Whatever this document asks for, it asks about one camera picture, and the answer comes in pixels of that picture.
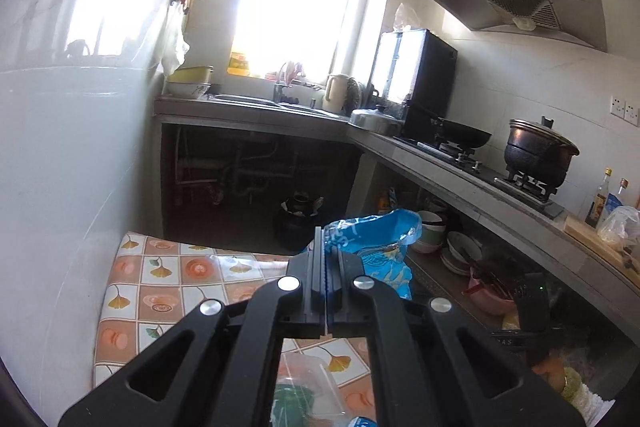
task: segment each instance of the cutting board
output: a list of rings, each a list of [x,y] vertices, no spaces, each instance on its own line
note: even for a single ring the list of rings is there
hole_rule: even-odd
[[[632,268],[625,268],[622,256],[609,245],[607,245],[589,225],[578,221],[573,216],[568,216],[564,222],[564,232],[573,237],[579,243],[585,245],[597,256],[601,257],[611,266],[615,267],[633,284],[640,288],[640,275]],[[640,263],[634,261],[635,266],[640,270]]]

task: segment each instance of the metal screw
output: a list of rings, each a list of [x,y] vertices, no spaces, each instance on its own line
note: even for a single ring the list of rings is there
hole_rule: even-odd
[[[449,299],[437,297],[431,301],[431,309],[438,313],[447,313],[451,308],[453,308],[453,306]]]
[[[370,290],[373,288],[374,284],[375,281],[366,275],[361,275],[353,280],[353,285],[356,286],[358,290]]]
[[[218,315],[221,310],[222,304],[215,299],[209,299],[200,305],[200,313],[203,315]]]
[[[298,286],[300,286],[300,281],[290,275],[278,280],[278,288],[286,292],[292,292],[297,289]]]

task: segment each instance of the beige thermos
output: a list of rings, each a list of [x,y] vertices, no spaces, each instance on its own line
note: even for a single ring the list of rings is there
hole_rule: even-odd
[[[322,109],[334,114],[342,113],[344,100],[351,79],[346,74],[332,74],[326,83],[326,92],[322,100]]]

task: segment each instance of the electrical socket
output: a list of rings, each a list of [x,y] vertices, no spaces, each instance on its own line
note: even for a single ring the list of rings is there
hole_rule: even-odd
[[[625,118],[625,101],[619,96],[611,97],[610,113],[618,118]]]
[[[635,105],[625,104],[625,120],[638,127],[638,108]]]

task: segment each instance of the hand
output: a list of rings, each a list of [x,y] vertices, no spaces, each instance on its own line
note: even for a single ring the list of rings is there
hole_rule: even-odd
[[[566,384],[562,360],[549,358],[535,365],[531,370],[536,375],[540,375],[556,392],[562,393]]]

